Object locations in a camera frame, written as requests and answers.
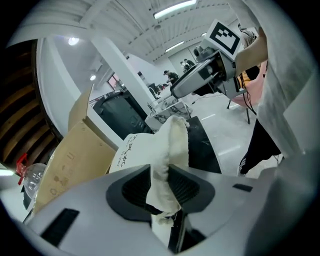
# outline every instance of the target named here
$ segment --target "white ceiling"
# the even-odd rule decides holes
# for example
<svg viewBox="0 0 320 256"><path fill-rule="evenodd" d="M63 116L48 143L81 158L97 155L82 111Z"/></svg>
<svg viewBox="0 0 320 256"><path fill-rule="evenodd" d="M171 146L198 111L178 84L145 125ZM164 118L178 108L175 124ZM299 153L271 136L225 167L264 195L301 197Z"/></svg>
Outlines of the white ceiling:
<svg viewBox="0 0 320 256"><path fill-rule="evenodd" d="M68 24L101 30L123 51L149 62L170 56L201 40L214 19L237 19L225 0L196 4L155 19L153 14L183 0L43 0L26 25ZM174 50L166 49L184 41Z"/></svg>

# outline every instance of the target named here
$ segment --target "person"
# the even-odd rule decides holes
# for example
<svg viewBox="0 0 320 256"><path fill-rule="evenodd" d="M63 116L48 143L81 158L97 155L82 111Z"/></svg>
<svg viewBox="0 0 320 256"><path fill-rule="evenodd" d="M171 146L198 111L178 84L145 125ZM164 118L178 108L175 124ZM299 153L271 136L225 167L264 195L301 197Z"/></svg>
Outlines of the person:
<svg viewBox="0 0 320 256"><path fill-rule="evenodd" d="M184 63L188 64L190 67L195 65L191 60L186 59L186 58L184 59Z"/></svg>
<svg viewBox="0 0 320 256"><path fill-rule="evenodd" d="M245 49L256 40L257 36L255 35L255 33L247 30L246 28L242 28L240 23L238 24L238 28L241 31L240 40L243 45L243 48ZM248 68L245 72L246 72L246 75L248 76L248 78L252 81L257 78L260 70L259 70L258 66L255 65L251 68Z"/></svg>
<svg viewBox="0 0 320 256"><path fill-rule="evenodd" d="M262 160L302 152L284 112L318 74L318 65L295 25L273 1L227 2L241 27L258 29L254 42L235 57L236 76L268 60L252 138L238 167L238 175L245 175Z"/></svg>
<svg viewBox="0 0 320 256"><path fill-rule="evenodd" d="M249 31L246 28L242 28L240 23L238 24L238 28L241 32L241 43L243 45L243 48L246 49L256 40L257 36L252 31Z"/></svg>
<svg viewBox="0 0 320 256"><path fill-rule="evenodd" d="M163 75L168 76L168 78L169 78L168 81L171 82L172 85L179 79L179 76L178 76L177 73L175 73L175 72L170 72L169 70L165 70L165 71L163 72Z"/></svg>
<svg viewBox="0 0 320 256"><path fill-rule="evenodd" d="M183 73L186 73L190 69L189 64L184 63L183 61L181 61L180 64L181 64L181 68L183 70Z"/></svg>

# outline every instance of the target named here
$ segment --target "cardboard box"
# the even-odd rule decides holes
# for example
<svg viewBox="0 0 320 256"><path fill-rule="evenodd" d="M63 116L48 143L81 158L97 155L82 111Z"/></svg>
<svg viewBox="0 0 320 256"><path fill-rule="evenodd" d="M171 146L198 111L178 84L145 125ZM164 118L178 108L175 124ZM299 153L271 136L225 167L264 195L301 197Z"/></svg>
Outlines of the cardboard box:
<svg viewBox="0 0 320 256"><path fill-rule="evenodd" d="M51 156L35 198L37 213L54 198L78 185L108 173L116 151L106 135L87 116L91 89L74 103L68 133Z"/></svg>

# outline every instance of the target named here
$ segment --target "towel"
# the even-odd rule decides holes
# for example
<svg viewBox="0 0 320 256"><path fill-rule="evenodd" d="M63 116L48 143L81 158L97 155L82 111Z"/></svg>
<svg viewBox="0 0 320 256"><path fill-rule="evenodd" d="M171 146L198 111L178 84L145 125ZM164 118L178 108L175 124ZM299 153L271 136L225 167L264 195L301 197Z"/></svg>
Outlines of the towel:
<svg viewBox="0 0 320 256"><path fill-rule="evenodd" d="M189 166L189 124L183 117L170 116L156 134L130 134L118 149L110 173L123 169L150 165L151 187L146 203L162 211L157 216L159 224L168 223L165 217L181 209L168 184L169 164Z"/></svg>

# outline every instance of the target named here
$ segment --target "person's arm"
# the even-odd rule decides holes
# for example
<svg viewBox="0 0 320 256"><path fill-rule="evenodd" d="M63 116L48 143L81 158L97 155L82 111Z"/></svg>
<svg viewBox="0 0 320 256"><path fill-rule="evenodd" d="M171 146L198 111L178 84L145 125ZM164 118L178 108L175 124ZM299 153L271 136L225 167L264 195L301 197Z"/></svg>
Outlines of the person's arm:
<svg viewBox="0 0 320 256"><path fill-rule="evenodd" d="M239 76L243 71L252 68L268 59L267 37L261 27L256 40L235 57L236 72Z"/></svg>

